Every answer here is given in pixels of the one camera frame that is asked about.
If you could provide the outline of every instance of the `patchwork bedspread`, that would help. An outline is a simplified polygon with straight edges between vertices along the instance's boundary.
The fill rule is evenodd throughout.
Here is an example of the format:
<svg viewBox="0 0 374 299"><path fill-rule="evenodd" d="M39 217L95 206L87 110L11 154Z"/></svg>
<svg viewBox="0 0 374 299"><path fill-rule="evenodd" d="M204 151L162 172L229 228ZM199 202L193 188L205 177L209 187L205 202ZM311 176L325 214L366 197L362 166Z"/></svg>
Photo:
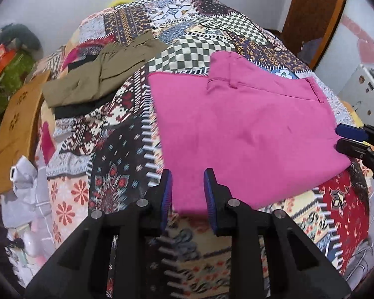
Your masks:
<svg viewBox="0 0 374 299"><path fill-rule="evenodd" d="M236 51L274 75L315 77L337 122L354 124L336 95L277 37L217 0L140 0L107 8L83 20L69 43L39 69L50 67L55 75L65 75L69 63L99 53L110 41L128 45L146 31L169 47L135 72L111 102L85 116L55 122L50 111L42 110L57 145L47 165L57 247L89 210L122 210L158 184L164 159L147 80L151 72L206 75L211 53ZM367 236L370 178L371 172L355 161L318 189L262 210L284 209L343 274ZM228 297L231 238L215 237L207 221L170 213L166 234L147 239L146 249L149 298ZM269 289L264 247L262 261ZM110 265L108 297L112 271Z"/></svg>

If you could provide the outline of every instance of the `silver screw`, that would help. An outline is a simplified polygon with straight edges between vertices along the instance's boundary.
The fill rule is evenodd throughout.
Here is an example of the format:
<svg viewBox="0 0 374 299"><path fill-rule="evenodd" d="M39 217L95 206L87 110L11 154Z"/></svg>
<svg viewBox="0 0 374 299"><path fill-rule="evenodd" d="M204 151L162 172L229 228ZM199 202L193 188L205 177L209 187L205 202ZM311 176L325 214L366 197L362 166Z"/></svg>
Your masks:
<svg viewBox="0 0 374 299"><path fill-rule="evenodd" d="M276 209L276 210L274 211L274 215L275 215L277 218L282 219L282 218L284 218L287 214L285 213L284 210Z"/></svg>
<svg viewBox="0 0 374 299"><path fill-rule="evenodd" d="M231 207L238 207L240 205L240 201L234 198L230 199L227 203Z"/></svg>
<svg viewBox="0 0 374 299"><path fill-rule="evenodd" d="M136 205L138 205L139 207L145 207L148 205L148 200L147 199L138 199L136 201Z"/></svg>
<svg viewBox="0 0 374 299"><path fill-rule="evenodd" d="M91 213L91 218L93 219L99 219L102 216L102 211L101 210L94 210Z"/></svg>

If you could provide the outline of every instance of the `brown door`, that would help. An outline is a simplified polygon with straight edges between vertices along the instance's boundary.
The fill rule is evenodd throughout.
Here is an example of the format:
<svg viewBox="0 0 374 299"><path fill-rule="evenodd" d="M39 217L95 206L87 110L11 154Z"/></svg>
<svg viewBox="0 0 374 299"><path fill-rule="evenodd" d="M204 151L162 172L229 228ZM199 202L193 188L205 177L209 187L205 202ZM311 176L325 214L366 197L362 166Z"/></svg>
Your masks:
<svg viewBox="0 0 374 299"><path fill-rule="evenodd" d="M302 43L326 34L338 0L292 0L281 38L286 47L297 55Z"/></svg>

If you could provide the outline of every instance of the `pink heart decal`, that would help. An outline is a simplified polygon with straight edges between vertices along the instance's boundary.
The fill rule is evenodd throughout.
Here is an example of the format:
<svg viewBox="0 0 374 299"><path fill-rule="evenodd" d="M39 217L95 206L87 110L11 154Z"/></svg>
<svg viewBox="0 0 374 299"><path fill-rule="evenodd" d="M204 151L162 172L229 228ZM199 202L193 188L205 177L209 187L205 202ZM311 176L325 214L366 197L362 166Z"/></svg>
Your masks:
<svg viewBox="0 0 374 299"><path fill-rule="evenodd" d="M364 64L374 64L374 42L359 39L357 41L360 60Z"/></svg>

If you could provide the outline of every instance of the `black fabric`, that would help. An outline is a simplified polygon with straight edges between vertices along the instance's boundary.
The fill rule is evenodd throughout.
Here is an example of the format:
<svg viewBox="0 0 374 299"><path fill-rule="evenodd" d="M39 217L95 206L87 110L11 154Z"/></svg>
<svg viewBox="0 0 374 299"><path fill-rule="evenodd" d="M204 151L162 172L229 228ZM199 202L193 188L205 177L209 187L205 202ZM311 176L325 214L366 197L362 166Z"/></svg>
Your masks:
<svg viewBox="0 0 374 299"><path fill-rule="evenodd" d="M86 57L80 61L76 61L74 63L70 63L68 65L68 71L72 71L79 66L92 62L97 58L98 55L86 55ZM61 106L54 108L54 117L56 119L63 119L63 118L72 118L72 117L80 117L92 112L96 108L100 108L102 105L106 104L107 102L112 101L116 94L116 91L107 94L106 96L102 97L101 99L94 100L91 102L85 102L82 104L70 104L68 106Z"/></svg>

